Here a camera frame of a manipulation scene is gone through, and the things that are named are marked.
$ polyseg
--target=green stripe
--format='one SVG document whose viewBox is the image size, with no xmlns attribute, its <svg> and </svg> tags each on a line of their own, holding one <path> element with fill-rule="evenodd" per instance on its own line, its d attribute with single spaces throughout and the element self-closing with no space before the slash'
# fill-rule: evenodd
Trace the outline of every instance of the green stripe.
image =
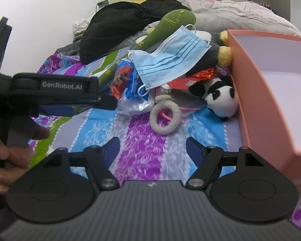
<svg viewBox="0 0 301 241">
<path fill-rule="evenodd" d="M 35 147 L 36 154 L 32 157 L 30 167 L 34 167 L 40 161 L 46 157 L 46 153 L 49 149 L 49 145 L 53 142 L 58 128 L 69 121 L 72 117 L 62 117 L 52 123 L 53 127 L 50 129 L 50 136 L 44 140 L 38 141 L 37 146 Z"/>
<path fill-rule="evenodd" d="M 91 75 L 96 74 L 102 70 L 104 70 L 106 68 L 107 65 L 111 64 L 114 60 L 116 60 L 116 57 L 118 55 L 119 50 L 112 52 L 111 54 L 108 54 L 105 57 L 105 61 L 103 62 L 103 64 L 97 69 L 94 70 Z"/>
</svg>

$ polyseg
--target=bed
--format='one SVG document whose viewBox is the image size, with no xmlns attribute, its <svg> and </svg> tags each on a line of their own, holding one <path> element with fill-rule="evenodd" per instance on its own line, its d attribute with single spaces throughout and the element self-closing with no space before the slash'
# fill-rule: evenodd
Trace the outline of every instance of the bed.
<svg viewBox="0 0 301 241">
<path fill-rule="evenodd" d="M 301 32 L 287 20 L 247 0 L 179 1 L 200 19 L 196 23 L 198 30 L 221 32 L 225 29 L 253 28 L 301 36 Z M 243 16 L 251 19 L 250 24 L 247 21 L 241 22 Z M 222 21 L 230 17 L 237 19 L 232 26 L 227 20 Z M 80 64 L 79 56 L 58 53 L 50 56 L 39 72 L 89 77 L 102 66 L 107 69 L 107 66 L 111 66 L 127 51 L 127 47 L 118 49 L 86 66 Z M 238 151 L 242 145 L 238 118 L 222 122 L 207 108 L 191 114 L 187 123 L 181 124 L 177 132 L 169 136 L 154 133 L 148 120 L 149 113 L 127 117 L 117 111 L 99 109 L 89 109 L 72 118 L 39 116 L 36 121 L 49 127 L 51 136 L 46 140 L 30 142 L 34 148 L 32 166 L 59 147 L 77 152 L 90 145 L 103 146 L 112 137 L 118 137 L 121 151 L 110 170 L 121 184 L 125 180 L 182 180 L 185 183 L 196 169 L 186 154 L 185 141 L 188 137 L 195 138 L 205 146 L 219 146 L 225 151 Z M 167 123 L 164 119 L 160 122 L 163 125 Z M 84 168 L 71 169 L 86 177 Z M 235 167 L 223 167 L 221 176 L 234 170 Z M 301 228 L 301 195 L 292 221 Z"/>
</svg>

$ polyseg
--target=gray ribbed panel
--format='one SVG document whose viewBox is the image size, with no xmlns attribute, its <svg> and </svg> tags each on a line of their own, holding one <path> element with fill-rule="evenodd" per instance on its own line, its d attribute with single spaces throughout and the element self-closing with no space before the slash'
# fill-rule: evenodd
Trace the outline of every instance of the gray ribbed panel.
<svg viewBox="0 0 301 241">
<path fill-rule="evenodd" d="M 289 221 L 252 226 L 225 217 L 206 195 L 179 181 L 126 181 L 103 192 L 79 217 L 54 225 L 16 221 L 1 234 L 6 241 L 300 241 Z"/>
</svg>

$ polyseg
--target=white fuzzy ring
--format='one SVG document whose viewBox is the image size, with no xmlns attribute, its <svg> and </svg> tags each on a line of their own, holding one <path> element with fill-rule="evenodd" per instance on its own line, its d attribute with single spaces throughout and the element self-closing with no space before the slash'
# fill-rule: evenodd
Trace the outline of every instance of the white fuzzy ring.
<svg viewBox="0 0 301 241">
<path fill-rule="evenodd" d="M 162 127 L 157 123 L 157 116 L 163 109 L 170 109 L 173 113 L 172 120 L 165 127 Z M 181 123 L 181 121 L 181 109 L 175 102 L 172 102 L 171 100 L 161 101 L 158 104 L 156 104 L 149 115 L 149 123 L 151 125 L 152 130 L 160 135 L 168 135 L 174 132 Z"/>
</svg>

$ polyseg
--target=black robotic device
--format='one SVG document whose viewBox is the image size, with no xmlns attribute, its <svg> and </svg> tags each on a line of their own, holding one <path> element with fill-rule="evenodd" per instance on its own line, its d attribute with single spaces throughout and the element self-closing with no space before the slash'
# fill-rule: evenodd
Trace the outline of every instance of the black robotic device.
<svg viewBox="0 0 301 241">
<path fill-rule="evenodd" d="M 5 18 L 0 30 L 1 64 L 11 31 Z M 0 84 L 0 139 L 7 144 L 22 141 L 10 133 L 14 116 L 64 115 L 64 108 L 51 105 L 79 105 L 72 107 L 79 111 L 116 107 L 90 78 L 0 74 Z M 198 168 L 185 186 L 181 181 L 126 181 L 120 187 L 109 171 L 120 151 L 118 138 L 79 153 L 59 148 L 15 182 L 6 200 L 0 196 L 0 208 L 7 205 L 14 215 L 0 231 L 0 241 L 301 240 L 301 231 L 289 221 L 297 189 L 257 153 L 248 147 L 224 152 L 193 138 L 187 139 L 186 150 Z M 71 166 L 85 167 L 88 179 L 73 174 Z M 236 170 L 219 178 L 222 166 Z"/>
</svg>

